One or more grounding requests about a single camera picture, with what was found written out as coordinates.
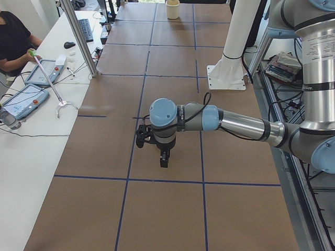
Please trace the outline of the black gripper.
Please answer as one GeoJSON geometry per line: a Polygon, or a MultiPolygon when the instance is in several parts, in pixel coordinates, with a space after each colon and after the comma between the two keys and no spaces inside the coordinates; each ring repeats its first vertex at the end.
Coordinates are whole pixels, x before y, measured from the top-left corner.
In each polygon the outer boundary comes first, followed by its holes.
{"type": "Polygon", "coordinates": [[[173,140],[168,143],[156,142],[156,146],[161,150],[160,152],[160,167],[168,168],[170,150],[175,146],[176,140],[173,140]]]}

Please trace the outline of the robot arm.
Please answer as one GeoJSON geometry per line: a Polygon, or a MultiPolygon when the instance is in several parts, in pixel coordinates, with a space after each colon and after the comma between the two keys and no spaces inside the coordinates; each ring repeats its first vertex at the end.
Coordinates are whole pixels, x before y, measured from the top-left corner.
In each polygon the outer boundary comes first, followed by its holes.
{"type": "Polygon", "coordinates": [[[178,132],[223,130],[266,142],[317,170],[334,173],[334,1],[271,1],[267,28],[301,39],[303,122],[270,122],[210,104],[177,105],[160,98],[150,106],[146,132],[137,133],[137,146],[156,145],[160,165],[167,167],[178,132]]]}

